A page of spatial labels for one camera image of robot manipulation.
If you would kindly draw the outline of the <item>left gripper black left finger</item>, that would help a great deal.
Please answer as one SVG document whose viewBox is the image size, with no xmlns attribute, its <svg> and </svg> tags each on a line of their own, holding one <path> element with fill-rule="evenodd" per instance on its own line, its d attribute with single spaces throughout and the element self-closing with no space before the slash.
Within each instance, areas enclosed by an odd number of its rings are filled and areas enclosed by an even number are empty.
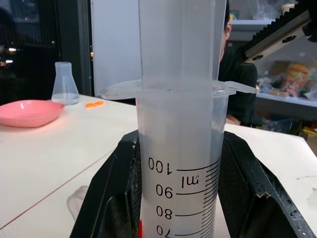
<svg viewBox="0 0 317 238">
<path fill-rule="evenodd" d="M 122 137 L 93 176 L 70 238 L 138 238 L 142 199 L 138 131 Z"/>
</svg>

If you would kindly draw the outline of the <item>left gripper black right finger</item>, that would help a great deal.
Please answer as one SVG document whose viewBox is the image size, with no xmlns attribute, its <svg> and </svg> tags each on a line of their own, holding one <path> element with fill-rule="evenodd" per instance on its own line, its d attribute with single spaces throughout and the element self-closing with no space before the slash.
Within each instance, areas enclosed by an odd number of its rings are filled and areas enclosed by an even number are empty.
<svg viewBox="0 0 317 238">
<path fill-rule="evenodd" d="M 218 196 L 231 238 L 317 238 L 277 176 L 227 131 Z"/>
</svg>

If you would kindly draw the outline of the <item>large translucent plastic syringe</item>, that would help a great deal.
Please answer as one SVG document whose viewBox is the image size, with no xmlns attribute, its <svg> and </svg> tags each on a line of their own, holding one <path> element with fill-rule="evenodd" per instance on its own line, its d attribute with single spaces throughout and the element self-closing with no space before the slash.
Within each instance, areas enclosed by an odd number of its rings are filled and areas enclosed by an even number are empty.
<svg viewBox="0 0 317 238">
<path fill-rule="evenodd" d="M 228 98 L 218 81 L 227 0 L 139 0 L 142 77 L 102 91 L 135 98 L 142 238 L 213 238 Z"/>
</svg>

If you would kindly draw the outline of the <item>colourful snack bag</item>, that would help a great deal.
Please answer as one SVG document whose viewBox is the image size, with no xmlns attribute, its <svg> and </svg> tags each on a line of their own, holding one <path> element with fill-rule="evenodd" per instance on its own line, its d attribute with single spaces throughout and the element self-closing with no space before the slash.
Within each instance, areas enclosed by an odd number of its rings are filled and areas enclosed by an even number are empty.
<svg viewBox="0 0 317 238">
<path fill-rule="evenodd" d="M 305 86 L 310 73 L 310 68 L 303 64 L 290 64 L 283 75 L 281 89 L 290 96 L 299 96 Z"/>
</svg>

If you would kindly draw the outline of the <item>small wooden block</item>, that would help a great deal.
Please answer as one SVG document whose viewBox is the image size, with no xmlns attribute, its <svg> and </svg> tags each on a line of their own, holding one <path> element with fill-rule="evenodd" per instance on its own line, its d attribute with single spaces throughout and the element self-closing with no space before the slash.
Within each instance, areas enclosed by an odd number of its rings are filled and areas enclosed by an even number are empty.
<svg viewBox="0 0 317 238">
<path fill-rule="evenodd" d="M 267 92 L 270 95 L 279 96 L 279 97 L 289 97 L 289 93 L 285 91 L 279 91 L 275 89 L 268 90 Z"/>
</svg>

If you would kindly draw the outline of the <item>person in black shirt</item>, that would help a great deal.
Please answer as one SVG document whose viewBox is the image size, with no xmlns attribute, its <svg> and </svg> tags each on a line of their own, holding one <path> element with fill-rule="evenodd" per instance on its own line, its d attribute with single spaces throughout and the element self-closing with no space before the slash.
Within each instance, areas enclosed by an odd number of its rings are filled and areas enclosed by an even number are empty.
<svg viewBox="0 0 317 238">
<path fill-rule="evenodd" d="M 255 88 L 258 72 L 254 65 L 246 66 L 238 62 L 235 51 L 227 46 L 232 31 L 230 5 L 226 4 L 224 28 L 222 32 L 219 81 L 234 81 Z M 226 122 L 229 124 L 248 126 L 254 114 L 256 95 L 237 92 L 228 98 Z"/>
</svg>

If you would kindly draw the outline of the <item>white storage shelf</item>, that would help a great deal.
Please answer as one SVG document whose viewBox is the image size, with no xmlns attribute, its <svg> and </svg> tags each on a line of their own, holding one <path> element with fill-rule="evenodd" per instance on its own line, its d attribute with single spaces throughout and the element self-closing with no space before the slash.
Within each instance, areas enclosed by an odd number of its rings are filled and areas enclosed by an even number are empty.
<svg viewBox="0 0 317 238">
<path fill-rule="evenodd" d="M 252 39 L 263 29 L 269 20 L 232 20 L 232 32 L 229 37 L 229 45 L 238 48 Z M 270 76 L 273 63 L 277 63 L 277 70 L 283 72 L 291 61 L 299 62 L 303 53 L 306 60 L 317 60 L 317 43 L 312 43 L 301 36 L 290 44 L 282 47 L 273 54 L 255 61 L 259 76 Z M 293 125 L 300 120 L 317 120 L 317 102 L 304 97 L 279 96 L 267 92 L 258 92 L 255 101 L 255 111 L 265 115 L 273 115 L 277 120 L 283 118 L 293 119 Z"/>
</svg>

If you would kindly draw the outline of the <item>small orange plastic piece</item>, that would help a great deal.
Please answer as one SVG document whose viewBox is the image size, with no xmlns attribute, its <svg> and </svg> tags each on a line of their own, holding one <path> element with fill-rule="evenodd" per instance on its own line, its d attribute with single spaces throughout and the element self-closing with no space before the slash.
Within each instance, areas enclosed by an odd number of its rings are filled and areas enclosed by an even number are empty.
<svg viewBox="0 0 317 238">
<path fill-rule="evenodd" d="M 86 103 L 85 104 L 85 108 L 95 108 L 95 107 L 99 107 L 104 105 L 105 102 L 104 101 L 96 101 L 96 102 L 92 102 L 92 103 Z"/>
</svg>

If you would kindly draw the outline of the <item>pink plastic dish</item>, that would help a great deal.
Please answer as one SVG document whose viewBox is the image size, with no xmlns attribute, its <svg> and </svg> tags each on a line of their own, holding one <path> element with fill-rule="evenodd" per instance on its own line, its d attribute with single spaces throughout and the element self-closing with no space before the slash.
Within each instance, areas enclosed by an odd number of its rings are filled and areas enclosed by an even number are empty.
<svg viewBox="0 0 317 238">
<path fill-rule="evenodd" d="M 0 106 L 0 125 L 36 128 L 57 119 L 65 104 L 46 100 L 21 100 Z"/>
</svg>

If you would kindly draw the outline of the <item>clear plastic conical flask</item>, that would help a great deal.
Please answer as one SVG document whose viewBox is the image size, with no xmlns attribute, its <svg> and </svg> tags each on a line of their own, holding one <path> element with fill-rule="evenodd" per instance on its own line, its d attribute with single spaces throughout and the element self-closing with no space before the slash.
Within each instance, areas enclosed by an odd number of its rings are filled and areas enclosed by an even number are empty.
<svg viewBox="0 0 317 238">
<path fill-rule="evenodd" d="M 79 102 L 79 92 L 72 75 L 72 64 L 63 61 L 56 62 L 55 73 L 51 100 L 66 106 L 77 104 Z"/>
</svg>

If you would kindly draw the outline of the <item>white upright panel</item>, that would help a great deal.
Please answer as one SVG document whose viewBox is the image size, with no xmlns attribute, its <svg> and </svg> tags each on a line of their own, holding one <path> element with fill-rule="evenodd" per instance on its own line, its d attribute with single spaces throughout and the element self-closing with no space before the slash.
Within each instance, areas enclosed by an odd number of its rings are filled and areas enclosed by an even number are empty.
<svg viewBox="0 0 317 238">
<path fill-rule="evenodd" d="M 91 0 L 94 93 L 141 78 L 138 0 Z"/>
</svg>

